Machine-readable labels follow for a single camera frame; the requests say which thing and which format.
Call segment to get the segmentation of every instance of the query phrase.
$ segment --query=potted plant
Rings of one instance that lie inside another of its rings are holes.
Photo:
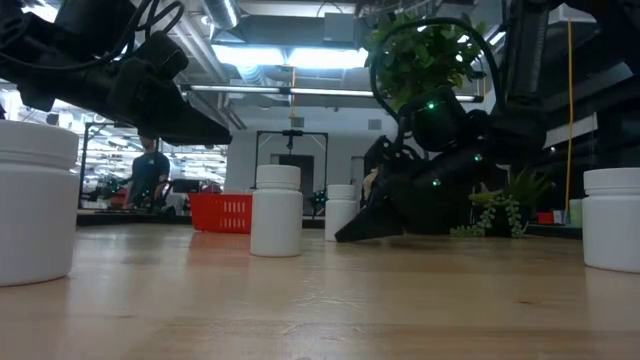
[[[393,22],[383,16],[378,22],[378,31],[373,33],[367,50],[374,48],[394,27],[417,20],[401,13]],[[462,15],[462,20],[471,25],[471,18]],[[485,23],[476,30],[487,31]],[[399,110],[409,99],[433,92],[442,86],[458,87],[477,78],[472,63],[480,55],[480,47],[467,36],[464,30],[451,25],[435,25],[421,29],[407,29],[392,36],[382,49],[384,55],[378,68],[380,92],[392,98],[391,106]]]
[[[469,195],[476,209],[478,221],[470,226],[451,230],[453,236],[522,237],[540,196],[551,187],[546,176],[522,170],[505,189]]]

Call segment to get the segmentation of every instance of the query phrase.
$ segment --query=door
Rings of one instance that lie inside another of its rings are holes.
[[[300,192],[304,196],[304,215],[313,215],[313,206],[308,200],[313,197],[314,158],[311,155],[278,155],[280,165],[300,168]]]
[[[351,184],[356,187],[356,199],[359,203],[362,195],[362,182],[364,181],[364,157],[353,156],[351,158]]]

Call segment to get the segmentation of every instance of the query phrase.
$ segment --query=white plastic bottle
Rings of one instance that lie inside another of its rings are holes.
[[[640,168],[587,171],[584,188],[585,264],[640,273]]]
[[[336,232],[353,220],[357,212],[356,192],[353,185],[329,185],[327,189],[324,238],[336,241]]]
[[[0,286],[71,270],[78,136],[53,126],[0,121]]]
[[[266,257],[300,255],[302,193],[300,169],[285,165],[258,166],[253,193],[251,254]]]

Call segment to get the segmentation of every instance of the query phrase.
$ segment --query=desk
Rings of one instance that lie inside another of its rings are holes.
[[[246,236],[84,228],[68,278],[0,288],[0,359],[637,359],[640,277],[581,246],[306,231],[265,259]]]

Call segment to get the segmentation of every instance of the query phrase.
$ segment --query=wooden table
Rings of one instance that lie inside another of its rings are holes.
[[[0,359],[640,359],[640,276],[575,240],[81,229],[66,279],[0,288]]]

